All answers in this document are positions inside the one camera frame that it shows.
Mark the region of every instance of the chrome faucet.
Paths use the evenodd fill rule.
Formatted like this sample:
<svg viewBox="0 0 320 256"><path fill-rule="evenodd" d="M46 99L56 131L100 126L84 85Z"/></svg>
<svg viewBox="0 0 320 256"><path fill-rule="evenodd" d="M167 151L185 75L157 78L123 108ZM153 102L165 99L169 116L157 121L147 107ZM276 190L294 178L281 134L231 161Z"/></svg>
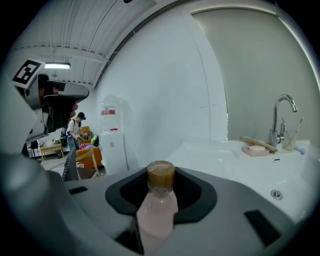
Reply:
<svg viewBox="0 0 320 256"><path fill-rule="evenodd" d="M274 107L273 107L273 123L272 129L270 130L269 141L268 144L275 147L276 144L279 144L281 141L285 139L285 125L282 123L280 128L280 134L278 135L277 131L277 120L278 120L278 106L281 101L287 100L291 104L292 112L297 112L297 106L294 99L288 94L281 94L278 98L276 98Z"/></svg>

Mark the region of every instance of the ceiling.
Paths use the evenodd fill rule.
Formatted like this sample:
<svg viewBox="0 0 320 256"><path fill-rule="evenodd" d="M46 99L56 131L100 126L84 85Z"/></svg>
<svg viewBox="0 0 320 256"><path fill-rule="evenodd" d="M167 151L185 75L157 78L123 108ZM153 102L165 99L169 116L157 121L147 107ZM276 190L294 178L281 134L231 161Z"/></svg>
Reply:
<svg viewBox="0 0 320 256"><path fill-rule="evenodd" d="M70 63L46 69L51 80L94 88L118 45L147 17L176 0L50 0L8 54L12 70L26 58Z"/></svg>

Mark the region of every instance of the ceiling light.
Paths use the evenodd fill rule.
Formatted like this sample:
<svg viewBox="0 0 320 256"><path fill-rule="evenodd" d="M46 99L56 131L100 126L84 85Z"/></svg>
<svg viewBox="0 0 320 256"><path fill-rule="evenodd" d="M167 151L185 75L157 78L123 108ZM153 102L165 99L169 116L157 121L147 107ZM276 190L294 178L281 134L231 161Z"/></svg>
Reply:
<svg viewBox="0 0 320 256"><path fill-rule="evenodd" d="M54 62L47 62L45 64L46 69L63 69L63 70L69 70L70 69L70 63L54 63Z"/></svg>

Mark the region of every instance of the bottle holder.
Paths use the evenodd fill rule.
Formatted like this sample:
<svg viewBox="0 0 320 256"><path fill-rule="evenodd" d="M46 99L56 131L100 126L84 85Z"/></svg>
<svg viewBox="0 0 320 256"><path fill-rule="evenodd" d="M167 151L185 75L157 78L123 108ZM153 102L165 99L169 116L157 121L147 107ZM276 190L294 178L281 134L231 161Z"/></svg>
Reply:
<svg viewBox="0 0 320 256"><path fill-rule="evenodd" d="M135 217L147 193L147 168L111 185L105 192L106 201L119 214ZM214 187L185 171L175 168L173 191L178 212L173 224L194 223L204 218L216 205Z"/></svg>

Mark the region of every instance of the sink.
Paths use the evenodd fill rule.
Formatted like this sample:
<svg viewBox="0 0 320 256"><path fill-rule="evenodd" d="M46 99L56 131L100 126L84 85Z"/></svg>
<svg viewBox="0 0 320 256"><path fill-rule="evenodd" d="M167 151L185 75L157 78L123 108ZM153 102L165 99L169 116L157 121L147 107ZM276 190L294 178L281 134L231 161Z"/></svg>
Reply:
<svg viewBox="0 0 320 256"><path fill-rule="evenodd" d="M237 140L185 141L167 161L177 167L196 170L242 183L285 212L294 223L310 216L320 195L320 149L308 140L298 140L305 154L282 149L268 156L249 156ZM277 200L271 191L278 190Z"/></svg>

